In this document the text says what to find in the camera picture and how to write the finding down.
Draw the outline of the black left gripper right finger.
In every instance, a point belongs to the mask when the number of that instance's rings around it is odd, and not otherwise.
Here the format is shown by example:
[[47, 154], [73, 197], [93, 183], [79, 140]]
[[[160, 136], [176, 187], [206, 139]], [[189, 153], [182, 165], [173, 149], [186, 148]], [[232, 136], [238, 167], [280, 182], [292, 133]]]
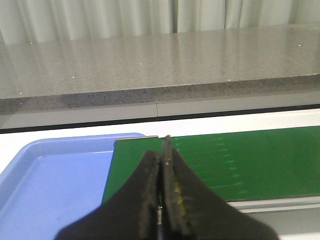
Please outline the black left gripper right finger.
[[162, 142], [165, 233], [173, 240], [277, 240], [270, 226], [227, 204], [188, 167], [170, 136]]

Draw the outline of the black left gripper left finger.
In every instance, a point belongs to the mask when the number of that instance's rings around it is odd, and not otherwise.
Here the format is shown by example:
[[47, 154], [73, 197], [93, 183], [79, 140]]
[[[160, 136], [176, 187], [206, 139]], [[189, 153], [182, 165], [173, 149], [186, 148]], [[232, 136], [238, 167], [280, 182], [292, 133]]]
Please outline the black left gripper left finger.
[[100, 207], [61, 229], [57, 240], [156, 240], [160, 156], [144, 152], [121, 188]]

